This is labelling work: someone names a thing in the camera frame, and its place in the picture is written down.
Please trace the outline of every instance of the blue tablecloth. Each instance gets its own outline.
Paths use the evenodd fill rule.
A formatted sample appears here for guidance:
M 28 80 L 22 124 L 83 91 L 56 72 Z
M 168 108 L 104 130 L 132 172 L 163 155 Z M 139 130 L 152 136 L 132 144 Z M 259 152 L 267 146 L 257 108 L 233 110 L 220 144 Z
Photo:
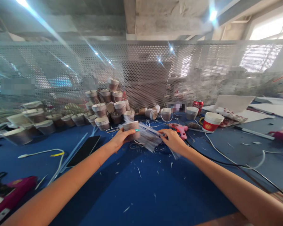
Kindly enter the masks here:
M 174 116 L 172 122 L 178 123 L 176 117 L 186 121 L 184 116 Z M 167 125 L 151 121 L 151 126 L 156 125 L 159 125 L 155 128 L 157 130 L 168 128 Z M 60 157 L 49 157 L 53 153 L 43 153 L 23 159 L 17 157 L 59 148 L 66 152 L 66 159 L 85 133 L 88 132 L 85 138 L 87 139 L 92 130 L 91 125 L 65 128 L 50 136 L 37 137 L 24 146 L 14 146 L 5 140 L 0 140 L 0 144 L 3 144 L 0 147 L 0 172 L 8 172 L 3 182 L 8 183 L 31 175 L 42 178 L 48 174 L 39 190 L 44 188 L 57 170 Z M 97 131 L 95 135 L 101 135 L 100 144 L 104 144 L 114 134 L 115 132 Z M 211 158 L 229 163 L 206 141 L 204 133 L 189 130 L 187 134 L 194 138 L 195 142 L 192 145 L 196 149 Z M 218 128 L 208 136 L 219 150 L 239 164 L 257 165 L 262 159 L 262 149 L 283 151 L 281 142 L 244 134 L 234 128 Z M 128 147 L 129 144 L 125 144 L 117 154 L 112 155 L 102 165 L 51 225 L 196 225 L 237 212 L 219 189 L 185 158 L 175 160 L 169 154 L 158 151 L 151 153 L 145 148 L 129 149 Z M 169 149 L 166 147 L 162 151 L 168 153 Z M 240 169 L 225 167 L 253 183 Z M 268 154 L 265 163 L 258 168 L 258 171 L 283 189 L 283 156 Z M 269 191 L 276 191 L 258 175 L 249 173 Z M 34 194 L 34 191 L 29 192 L 18 207 Z

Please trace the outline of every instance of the metal mesh screen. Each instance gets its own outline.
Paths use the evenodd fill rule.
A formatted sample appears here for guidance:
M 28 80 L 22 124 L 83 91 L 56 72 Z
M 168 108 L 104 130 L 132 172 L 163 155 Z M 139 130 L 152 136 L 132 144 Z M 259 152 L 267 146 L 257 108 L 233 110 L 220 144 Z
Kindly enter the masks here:
M 275 94 L 283 90 L 283 40 L 0 42 L 0 84 L 4 78 L 32 78 L 33 95 L 2 95 L 0 122 L 41 100 L 48 111 L 82 112 L 84 92 L 120 81 L 133 109 L 166 101 L 214 104 L 220 94 Z

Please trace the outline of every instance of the ceiling light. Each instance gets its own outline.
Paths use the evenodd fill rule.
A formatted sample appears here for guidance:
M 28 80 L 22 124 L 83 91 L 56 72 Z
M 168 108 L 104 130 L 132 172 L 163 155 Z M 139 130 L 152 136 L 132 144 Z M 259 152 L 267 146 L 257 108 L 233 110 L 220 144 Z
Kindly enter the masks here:
M 217 17 L 217 11 L 216 10 L 212 10 L 211 11 L 211 15 L 210 15 L 210 21 L 215 20 Z

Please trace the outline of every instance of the blue table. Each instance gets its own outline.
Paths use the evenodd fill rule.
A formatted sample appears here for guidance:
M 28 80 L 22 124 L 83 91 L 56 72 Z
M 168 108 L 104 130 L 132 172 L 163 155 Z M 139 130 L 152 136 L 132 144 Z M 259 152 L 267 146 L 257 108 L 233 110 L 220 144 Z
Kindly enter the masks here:
M 172 122 L 177 123 L 175 118 L 177 116 L 174 116 Z M 178 118 L 186 122 L 184 116 Z M 157 130 L 168 127 L 151 121 L 151 126 L 156 125 L 159 125 L 155 128 Z M 37 137 L 33 142 L 20 147 L 0 140 L 0 144 L 3 145 L 0 147 L 0 172 L 8 172 L 3 182 L 8 183 L 31 175 L 42 178 L 48 174 L 38 189 L 40 191 L 57 170 L 60 157 L 49 157 L 53 153 L 23 159 L 17 157 L 54 148 L 62 149 L 68 155 L 85 133 L 88 132 L 85 138 L 87 139 L 92 130 L 91 125 L 65 128 L 50 136 Z M 187 133 L 194 138 L 195 142 L 192 145 L 196 149 L 216 160 L 229 163 L 206 142 L 204 133 Z M 97 131 L 95 135 L 101 135 L 100 143 L 105 144 L 114 134 L 115 132 Z M 262 158 L 262 149 L 283 151 L 281 142 L 244 134 L 234 128 L 218 128 L 208 136 L 219 150 L 239 164 L 257 165 Z M 253 183 L 240 169 L 225 167 Z M 258 171 L 283 189 L 283 156 L 267 155 L 265 163 Z M 258 175 L 251 171 L 249 173 L 267 190 L 276 191 Z M 35 191 L 29 192 L 18 207 L 34 194 Z M 188 160 L 175 160 L 169 154 L 151 153 L 145 148 L 129 149 L 129 144 L 125 144 L 87 181 L 51 225 L 197 225 L 237 211 L 219 189 Z

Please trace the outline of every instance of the smartphone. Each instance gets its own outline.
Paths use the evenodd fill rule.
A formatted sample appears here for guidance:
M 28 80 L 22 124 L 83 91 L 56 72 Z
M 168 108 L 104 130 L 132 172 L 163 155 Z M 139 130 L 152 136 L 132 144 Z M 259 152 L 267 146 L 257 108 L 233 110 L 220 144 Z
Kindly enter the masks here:
M 96 147 L 101 136 L 89 137 L 85 143 L 80 147 L 77 153 L 72 157 L 66 167 L 74 167 L 85 158 L 87 158 Z

